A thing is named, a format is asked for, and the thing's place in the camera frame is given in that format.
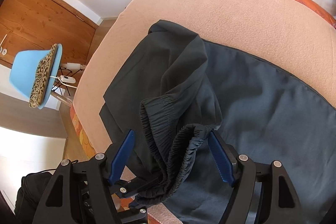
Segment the dark navy pants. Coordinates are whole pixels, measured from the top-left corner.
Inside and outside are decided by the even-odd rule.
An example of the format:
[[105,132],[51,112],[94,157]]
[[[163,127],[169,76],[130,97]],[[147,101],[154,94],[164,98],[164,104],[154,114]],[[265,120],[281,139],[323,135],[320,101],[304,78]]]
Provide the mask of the dark navy pants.
[[113,142],[135,133],[127,166],[154,180],[139,203],[218,223],[231,188],[208,146],[217,131],[253,161],[283,163],[303,223],[335,223],[335,108],[268,61],[160,20],[107,88],[100,118]]

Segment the light blue chair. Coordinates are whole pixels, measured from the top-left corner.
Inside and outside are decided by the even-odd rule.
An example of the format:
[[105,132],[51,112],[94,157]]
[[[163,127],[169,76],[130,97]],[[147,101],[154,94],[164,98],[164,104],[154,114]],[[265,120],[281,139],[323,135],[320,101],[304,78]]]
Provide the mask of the light blue chair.
[[[55,61],[52,66],[51,75],[55,75],[58,67],[61,63],[63,46],[57,44],[58,49],[55,56]],[[17,53],[15,56],[13,66],[11,68],[9,81],[28,100],[30,100],[30,94],[33,88],[33,83],[35,79],[35,73],[39,61],[47,55],[50,50],[26,50]],[[52,88],[54,86],[55,80],[49,79],[47,90],[43,103],[37,107],[37,109],[42,109],[45,107],[49,97],[52,93]]]

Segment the wooden wardrobe door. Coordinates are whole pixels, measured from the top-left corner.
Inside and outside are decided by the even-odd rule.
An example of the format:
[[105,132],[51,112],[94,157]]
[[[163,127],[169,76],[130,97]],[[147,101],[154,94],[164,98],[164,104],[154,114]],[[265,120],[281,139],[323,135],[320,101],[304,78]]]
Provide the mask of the wooden wardrobe door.
[[62,62],[86,64],[97,24],[62,0],[4,0],[1,64],[11,67],[24,50],[63,46]]

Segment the leopard print chair cushion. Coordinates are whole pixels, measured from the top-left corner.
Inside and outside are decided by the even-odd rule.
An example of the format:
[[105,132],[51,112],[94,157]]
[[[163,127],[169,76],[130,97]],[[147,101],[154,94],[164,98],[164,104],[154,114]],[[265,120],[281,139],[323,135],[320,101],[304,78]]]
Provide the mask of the leopard print chair cushion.
[[47,55],[38,63],[29,100],[31,108],[37,108],[43,103],[57,49],[58,45],[54,44]]

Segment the pink bed blanket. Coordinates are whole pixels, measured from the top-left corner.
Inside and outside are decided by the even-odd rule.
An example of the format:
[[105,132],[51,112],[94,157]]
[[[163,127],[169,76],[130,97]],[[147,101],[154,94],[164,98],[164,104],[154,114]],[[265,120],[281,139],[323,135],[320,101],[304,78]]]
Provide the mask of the pink bed blanket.
[[222,103],[221,129],[253,159],[283,159],[297,188],[307,223],[318,223],[335,199],[335,29],[295,0],[132,0],[91,57],[75,94],[74,108],[93,148],[111,143],[100,118],[104,93],[149,28],[177,23],[248,56],[260,69],[253,80],[296,80],[267,112],[256,96]]

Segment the black bag on floor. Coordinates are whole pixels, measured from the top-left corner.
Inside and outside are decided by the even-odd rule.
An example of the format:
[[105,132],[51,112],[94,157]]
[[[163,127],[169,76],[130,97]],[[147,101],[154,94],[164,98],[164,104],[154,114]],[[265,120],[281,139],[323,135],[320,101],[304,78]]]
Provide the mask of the black bag on floor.
[[51,177],[49,171],[30,173],[22,177],[14,209],[20,223],[33,223],[38,204]]

